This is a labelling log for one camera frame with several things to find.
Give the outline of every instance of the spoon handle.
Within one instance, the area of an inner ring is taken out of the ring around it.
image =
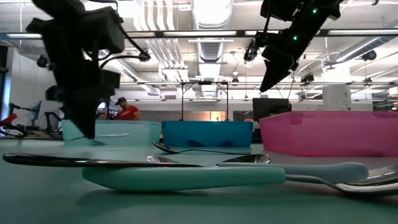
[[[181,152],[189,152],[189,151],[201,151],[201,152],[214,152],[214,153],[222,153],[229,155],[249,155],[250,152],[227,152],[227,151],[217,151],[217,150],[209,150],[209,149],[187,149],[180,151]]]
[[[114,190],[164,192],[282,184],[285,171],[276,167],[84,168],[83,178]]]
[[[332,184],[348,183],[368,178],[369,171],[366,165],[357,162],[345,162],[332,165],[289,165],[289,164],[255,164],[245,162],[222,162],[220,167],[246,166],[246,167],[280,167],[286,174],[307,175],[318,177]]]

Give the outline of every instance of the red shirt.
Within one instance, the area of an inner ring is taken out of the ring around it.
[[[126,109],[119,111],[115,119],[134,120],[134,118],[136,118],[134,116],[134,113],[138,111],[139,111],[138,108],[130,105]]]

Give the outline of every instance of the person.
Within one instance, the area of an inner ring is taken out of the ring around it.
[[[98,113],[98,119],[106,119],[106,115],[104,112],[99,112]]]
[[[118,112],[115,119],[139,121],[141,115],[139,109],[133,105],[129,105],[125,97],[120,97],[116,105],[119,105],[122,110]]]

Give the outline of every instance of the teal container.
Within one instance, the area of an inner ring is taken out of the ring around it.
[[[81,131],[70,121],[62,121],[63,141],[65,146],[91,146],[93,140],[82,138]],[[159,142],[162,127],[153,121],[108,121],[97,120],[95,123],[95,140],[107,146],[148,146],[151,141]],[[124,137],[98,138],[107,134],[129,134]]]
[[[253,122],[163,121],[162,133],[170,147],[249,147]]]

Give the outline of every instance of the monitor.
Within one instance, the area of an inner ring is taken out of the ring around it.
[[[289,111],[292,111],[292,106],[288,99],[253,98],[254,121]]]
[[[34,107],[31,108],[32,111],[30,111],[29,113],[29,119],[31,121],[38,120],[41,106],[42,106],[42,101],[40,100]]]

